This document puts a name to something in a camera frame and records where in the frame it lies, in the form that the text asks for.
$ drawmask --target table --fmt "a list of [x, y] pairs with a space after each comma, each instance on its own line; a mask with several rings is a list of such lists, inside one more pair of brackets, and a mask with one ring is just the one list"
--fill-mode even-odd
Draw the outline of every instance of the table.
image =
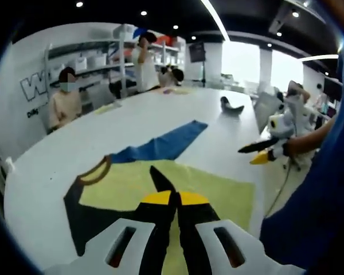
[[[121, 101], [122, 107], [85, 115], [26, 151], [7, 176], [4, 211], [10, 232], [41, 270], [77, 258], [63, 197], [76, 175], [109, 153], [138, 146], [194, 119], [209, 126], [176, 160], [219, 176], [256, 185], [249, 232], [258, 237], [264, 215], [263, 168], [252, 154], [237, 150], [259, 137], [249, 96], [231, 91], [182, 87], [188, 95], [147, 92]], [[239, 117], [223, 114], [221, 96]]]

